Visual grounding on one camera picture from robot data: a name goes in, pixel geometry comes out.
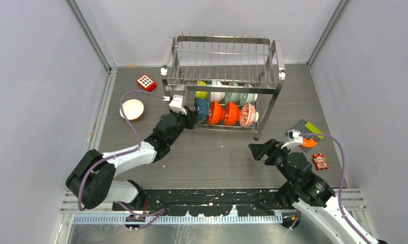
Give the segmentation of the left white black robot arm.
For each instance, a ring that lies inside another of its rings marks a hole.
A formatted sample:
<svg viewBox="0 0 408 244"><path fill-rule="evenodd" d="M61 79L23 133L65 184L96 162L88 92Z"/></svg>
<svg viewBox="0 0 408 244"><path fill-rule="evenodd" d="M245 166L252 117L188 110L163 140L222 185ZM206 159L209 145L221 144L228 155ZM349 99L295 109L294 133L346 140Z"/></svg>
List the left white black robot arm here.
<svg viewBox="0 0 408 244"><path fill-rule="evenodd" d="M194 128L198 113L188 107L185 111L162 115L152 134L139 145L104 154L96 149L87 151L65 181L66 187L80 201L78 206L93 209L104 201L111 201L131 210L141 209L145 202L142 187L133 180L117 181L115 177L164 158L183 130Z"/></svg>

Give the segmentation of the dark blue bowl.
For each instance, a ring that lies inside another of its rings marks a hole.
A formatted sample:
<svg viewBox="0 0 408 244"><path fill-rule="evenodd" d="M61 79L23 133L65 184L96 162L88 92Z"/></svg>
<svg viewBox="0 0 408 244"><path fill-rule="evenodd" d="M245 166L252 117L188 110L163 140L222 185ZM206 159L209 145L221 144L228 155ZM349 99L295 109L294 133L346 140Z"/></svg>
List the dark blue bowl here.
<svg viewBox="0 0 408 244"><path fill-rule="evenodd" d="M197 112L196 123L202 124L209 116L209 103L205 99L195 98L194 110Z"/></svg>

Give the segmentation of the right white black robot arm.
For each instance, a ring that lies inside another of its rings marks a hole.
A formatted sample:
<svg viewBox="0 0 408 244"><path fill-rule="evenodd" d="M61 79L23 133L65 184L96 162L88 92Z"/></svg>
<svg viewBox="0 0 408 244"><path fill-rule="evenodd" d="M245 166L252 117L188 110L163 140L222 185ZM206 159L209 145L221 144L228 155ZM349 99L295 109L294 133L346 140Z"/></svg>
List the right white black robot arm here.
<svg viewBox="0 0 408 244"><path fill-rule="evenodd" d="M301 137L280 142L270 139L263 144L248 145L253 158L267 156L265 165L276 166L286 178L279 189L279 203L295 208L306 216L332 243L385 243L369 234L342 205L340 197L321 177L316 175L303 154L291 150L301 144Z"/></svg>

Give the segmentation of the orange bowl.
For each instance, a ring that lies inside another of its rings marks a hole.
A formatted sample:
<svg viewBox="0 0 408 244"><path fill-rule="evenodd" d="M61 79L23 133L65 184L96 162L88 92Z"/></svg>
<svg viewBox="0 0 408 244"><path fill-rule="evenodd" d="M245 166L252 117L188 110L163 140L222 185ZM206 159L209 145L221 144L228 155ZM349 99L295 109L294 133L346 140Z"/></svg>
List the orange bowl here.
<svg viewBox="0 0 408 244"><path fill-rule="evenodd" d="M233 126L240 120L240 109L233 102L228 102L225 106L224 125Z"/></svg>
<svg viewBox="0 0 408 244"><path fill-rule="evenodd" d="M220 123L224 118L224 109L223 107L216 101L213 101L209 107L209 115L207 117L208 125L216 125Z"/></svg>

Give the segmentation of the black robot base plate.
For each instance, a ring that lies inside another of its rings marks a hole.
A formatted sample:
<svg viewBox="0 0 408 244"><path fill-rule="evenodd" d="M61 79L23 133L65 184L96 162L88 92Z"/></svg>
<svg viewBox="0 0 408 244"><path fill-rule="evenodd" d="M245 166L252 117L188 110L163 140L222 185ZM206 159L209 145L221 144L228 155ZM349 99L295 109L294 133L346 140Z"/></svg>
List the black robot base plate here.
<svg viewBox="0 0 408 244"><path fill-rule="evenodd" d="M128 204L133 211L156 212L165 209L164 216L205 217L227 216L236 210L241 217L270 216L275 211L296 209L282 200L278 189L147 189L139 194L138 202Z"/></svg>

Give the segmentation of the red white patterned bowl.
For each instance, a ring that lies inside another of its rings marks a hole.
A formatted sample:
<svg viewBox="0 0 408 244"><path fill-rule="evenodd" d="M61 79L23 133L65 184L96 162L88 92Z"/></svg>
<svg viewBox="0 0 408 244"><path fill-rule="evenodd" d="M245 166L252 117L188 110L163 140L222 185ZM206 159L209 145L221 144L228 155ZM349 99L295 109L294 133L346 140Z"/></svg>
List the red white patterned bowl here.
<svg viewBox="0 0 408 244"><path fill-rule="evenodd" d="M245 103L240 111L239 123L242 128L249 127L259 119L259 112L251 103Z"/></svg>

